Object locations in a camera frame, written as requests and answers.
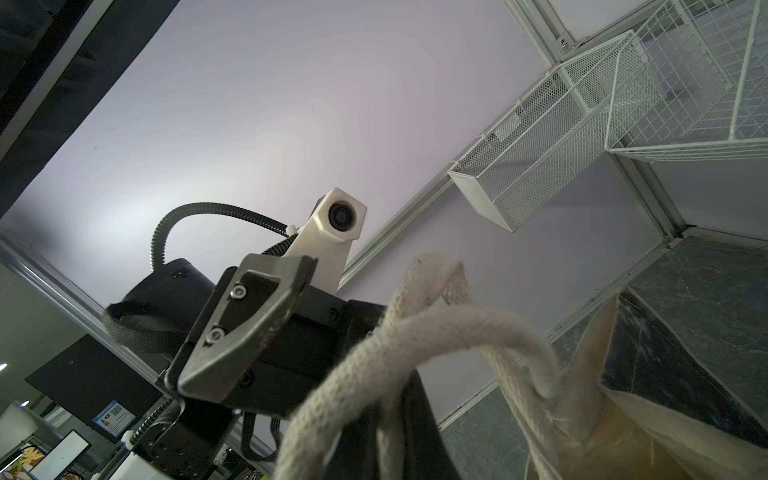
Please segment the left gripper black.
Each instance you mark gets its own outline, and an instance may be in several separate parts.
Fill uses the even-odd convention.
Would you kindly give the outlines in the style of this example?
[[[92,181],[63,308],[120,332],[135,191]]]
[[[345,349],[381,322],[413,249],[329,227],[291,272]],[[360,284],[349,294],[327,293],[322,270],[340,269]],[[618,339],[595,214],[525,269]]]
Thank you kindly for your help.
[[[247,255],[224,271],[165,384],[185,399],[290,416],[384,308],[310,286],[318,260]]]

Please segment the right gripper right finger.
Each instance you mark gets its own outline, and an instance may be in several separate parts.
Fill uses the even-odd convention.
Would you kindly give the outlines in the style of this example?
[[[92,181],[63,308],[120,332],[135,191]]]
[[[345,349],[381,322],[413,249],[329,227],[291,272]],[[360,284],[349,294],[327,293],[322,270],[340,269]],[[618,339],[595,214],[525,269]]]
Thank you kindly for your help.
[[[414,370],[401,394],[404,435],[403,478],[459,480],[443,443],[419,373]]]

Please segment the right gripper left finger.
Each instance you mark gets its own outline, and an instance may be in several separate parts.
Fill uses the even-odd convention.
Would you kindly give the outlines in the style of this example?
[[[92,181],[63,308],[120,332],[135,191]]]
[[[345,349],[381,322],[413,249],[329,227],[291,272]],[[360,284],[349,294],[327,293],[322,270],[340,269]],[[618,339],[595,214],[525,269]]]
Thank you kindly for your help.
[[[361,416],[347,425],[326,467],[324,479],[379,479],[377,427],[379,405],[368,406]]]

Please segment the cream canvas grocery bag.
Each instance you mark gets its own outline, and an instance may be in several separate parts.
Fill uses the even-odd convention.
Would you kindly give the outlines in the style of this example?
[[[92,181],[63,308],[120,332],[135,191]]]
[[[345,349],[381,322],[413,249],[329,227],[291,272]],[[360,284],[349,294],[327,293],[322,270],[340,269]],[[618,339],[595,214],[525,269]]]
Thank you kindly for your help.
[[[401,479],[396,397],[426,361],[478,348],[528,445],[530,479],[763,479],[767,428],[632,290],[593,316],[566,369],[529,322],[476,306],[463,265],[415,260],[379,328],[293,414],[279,479],[316,479],[335,438],[372,404],[377,470]]]

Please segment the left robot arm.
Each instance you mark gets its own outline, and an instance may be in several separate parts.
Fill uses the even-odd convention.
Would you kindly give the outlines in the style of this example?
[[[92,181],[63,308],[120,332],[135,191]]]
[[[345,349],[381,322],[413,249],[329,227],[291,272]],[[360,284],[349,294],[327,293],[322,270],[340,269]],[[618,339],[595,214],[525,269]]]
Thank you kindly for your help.
[[[150,274],[103,316],[117,343],[169,360],[157,379],[167,402],[131,439],[129,477],[147,466],[171,479],[199,479],[233,431],[244,459],[275,464],[282,423],[382,314],[379,305],[337,295],[366,213],[334,189],[299,228],[215,202],[177,207],[159,222]],[[281,241],[212,281],[188,260],[166,257],[172,229],[197,215],[255,224]]]

